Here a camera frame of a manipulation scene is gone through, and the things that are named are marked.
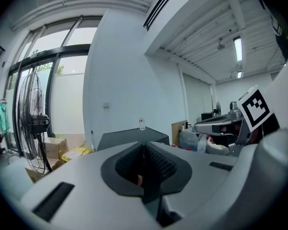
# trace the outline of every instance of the fan stand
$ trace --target fan stand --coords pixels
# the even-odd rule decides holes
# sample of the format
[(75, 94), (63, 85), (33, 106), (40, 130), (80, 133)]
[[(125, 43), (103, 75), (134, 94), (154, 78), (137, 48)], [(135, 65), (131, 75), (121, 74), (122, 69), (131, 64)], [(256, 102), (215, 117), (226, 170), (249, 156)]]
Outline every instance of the fan stand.
[(46, 165), (48, 171), (51, 172), (51, 171), (52, 171), (52, 168), (51, 168), (51, 166), (50, 166), (50, 164), (49, 164), (49, 162), (48, 162), (48, 160), (47, 160), (46, 150), (45, 150), (45, 148), (42, 146), (42, 144), (43, 144), (43, 143), (42, 143), (42, 137), (41, 137), (40, 134), (36, 134), (36, 138), (37, 138), (37, 140), (38, 140), (38, 145), (39, 145), (39, 149), (40, 149), (40, 151), (41, 151), (41, 153), (42, 153), (42, 157), (43, 157), (44, 164)]

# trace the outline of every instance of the yellow object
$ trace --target yellow object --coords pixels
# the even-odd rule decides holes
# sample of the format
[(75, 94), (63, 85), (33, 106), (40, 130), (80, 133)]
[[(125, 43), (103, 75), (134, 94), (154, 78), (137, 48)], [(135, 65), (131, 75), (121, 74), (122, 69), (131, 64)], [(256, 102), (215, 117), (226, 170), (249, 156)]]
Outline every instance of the yellow object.
[(62, 155), (62, 160), (68, 162), (72, 159), (78, 158), (80, 156), (92, 153), (92, 150), (86, 148), (74, 148)]

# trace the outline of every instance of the wooden board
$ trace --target wooden board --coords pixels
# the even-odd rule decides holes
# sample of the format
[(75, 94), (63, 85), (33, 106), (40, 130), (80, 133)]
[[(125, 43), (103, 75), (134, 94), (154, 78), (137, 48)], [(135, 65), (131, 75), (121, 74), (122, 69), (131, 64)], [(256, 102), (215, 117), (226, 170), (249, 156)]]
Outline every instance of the wooden board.
[(172, 124), (172, 144), (179, 147), (179, 133), (182, 130), (182, 124), (185, 124), (187, 120), (180, 121)]

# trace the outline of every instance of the teal garment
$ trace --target teal garment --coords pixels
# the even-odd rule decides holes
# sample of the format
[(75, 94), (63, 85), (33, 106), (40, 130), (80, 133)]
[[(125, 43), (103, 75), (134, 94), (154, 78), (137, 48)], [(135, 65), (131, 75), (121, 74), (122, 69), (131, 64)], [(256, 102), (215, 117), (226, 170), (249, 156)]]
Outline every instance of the teal garment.
[(9, 128), (10, 124), (7, 119), (6, 104), (0, 103), (0, 130), (6, 132)]

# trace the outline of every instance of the small fan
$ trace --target small fan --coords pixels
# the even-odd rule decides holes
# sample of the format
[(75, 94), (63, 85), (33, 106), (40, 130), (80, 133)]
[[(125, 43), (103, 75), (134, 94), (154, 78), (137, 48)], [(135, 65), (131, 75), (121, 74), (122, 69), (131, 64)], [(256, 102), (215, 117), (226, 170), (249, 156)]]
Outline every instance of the small fan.
[(41, 85), (35, 72), (28, 75), (21, 86), (18, 113), (21, 148), (30, 167), (41, 174), (52, 171), (46, 156), (44, 135), (49, 118), (43, 114)]
[(216, 116), (221, 116), (221, 105), (220, 105), (220, 102), (216, 103), (216, 109), (214, 109), (213, 112), (216, 114)]

